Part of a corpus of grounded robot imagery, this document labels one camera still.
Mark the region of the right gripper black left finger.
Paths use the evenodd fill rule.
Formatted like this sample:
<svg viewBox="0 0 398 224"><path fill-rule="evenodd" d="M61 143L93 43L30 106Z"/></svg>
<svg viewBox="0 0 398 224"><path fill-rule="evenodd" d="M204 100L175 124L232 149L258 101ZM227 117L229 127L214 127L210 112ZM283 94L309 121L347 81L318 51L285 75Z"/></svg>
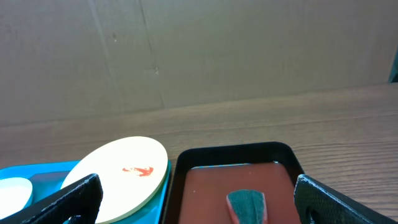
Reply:
<svg viewBox="0 0 398 224"><path fill-rule="evenodd" d="M1 224L95 224L103 198L97 174L66 186L1 220Z"/></svg>

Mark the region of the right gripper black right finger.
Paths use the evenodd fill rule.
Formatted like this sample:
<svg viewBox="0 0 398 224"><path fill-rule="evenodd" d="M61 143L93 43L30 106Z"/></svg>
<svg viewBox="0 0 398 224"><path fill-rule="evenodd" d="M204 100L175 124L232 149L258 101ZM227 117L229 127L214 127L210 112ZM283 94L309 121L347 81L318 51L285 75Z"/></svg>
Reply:
<svg viewBox="0 0 398 224"><path fill-rule="evenodd" d="M301 223L397 224L305 174L297 177L294 204Z"/></svg>

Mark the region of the yellow plate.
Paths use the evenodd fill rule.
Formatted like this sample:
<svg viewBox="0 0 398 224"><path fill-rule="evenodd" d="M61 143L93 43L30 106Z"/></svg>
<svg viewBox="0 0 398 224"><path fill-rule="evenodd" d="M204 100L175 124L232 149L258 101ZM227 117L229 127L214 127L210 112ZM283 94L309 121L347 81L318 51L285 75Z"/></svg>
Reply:
<svg viewBox="0 0 398 224"><path fill-rule="evenodd" d="M114 223L137 212L155 195L167 167L167 151L160 142L143 136L127 137L85 156L69 172L62 188L97 174L103 198L95 222Z"/></svg>

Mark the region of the light blue plate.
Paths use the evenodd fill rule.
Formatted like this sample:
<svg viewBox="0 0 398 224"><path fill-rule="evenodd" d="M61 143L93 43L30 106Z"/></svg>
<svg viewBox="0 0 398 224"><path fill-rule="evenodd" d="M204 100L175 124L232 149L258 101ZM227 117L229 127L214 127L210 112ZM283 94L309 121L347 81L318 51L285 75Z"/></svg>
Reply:
<svg viewBox="0 0 398 224"><path fill-rule="evenodd" d="M33 185L29 179L11 177L1 179L1 219L31 205Z"/></svg>

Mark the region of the orange sponge with green pad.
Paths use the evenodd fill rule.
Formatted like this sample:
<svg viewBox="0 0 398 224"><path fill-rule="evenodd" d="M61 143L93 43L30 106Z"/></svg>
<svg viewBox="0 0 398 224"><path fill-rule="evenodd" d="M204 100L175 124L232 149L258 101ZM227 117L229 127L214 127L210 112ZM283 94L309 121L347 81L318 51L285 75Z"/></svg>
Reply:
<svg viewBox="0 0 398 224"><path fill-rule="evenodd" d="M266 198L257 190L242 189L226 196L229 215L234 224L268 224Z"/></svg>

